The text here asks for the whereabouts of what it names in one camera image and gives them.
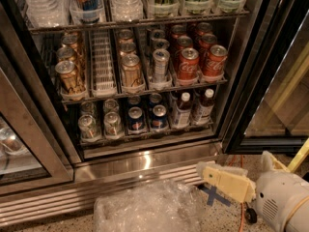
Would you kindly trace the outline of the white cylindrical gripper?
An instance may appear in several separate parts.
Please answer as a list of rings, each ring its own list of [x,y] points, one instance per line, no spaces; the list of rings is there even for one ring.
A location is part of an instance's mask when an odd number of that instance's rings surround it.
[[[261,165],[265,173],[256,184],[247,177],[246,169],[214,161],[198,162],[196,171],[204,182],[239,203],[256,198],[254,210],[275,232],[309,232],[309,183],[289,173],[269,151],[262,152]]]

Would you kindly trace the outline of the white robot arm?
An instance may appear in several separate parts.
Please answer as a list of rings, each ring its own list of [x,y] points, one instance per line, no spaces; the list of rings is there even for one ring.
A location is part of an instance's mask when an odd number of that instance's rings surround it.
[[[261,155],[262,173],[256,182],[247,170],[208,161],[196,165],[207,184],[253,210],[275,232],[309,232],[309,183],[294,174],[272,153]]]

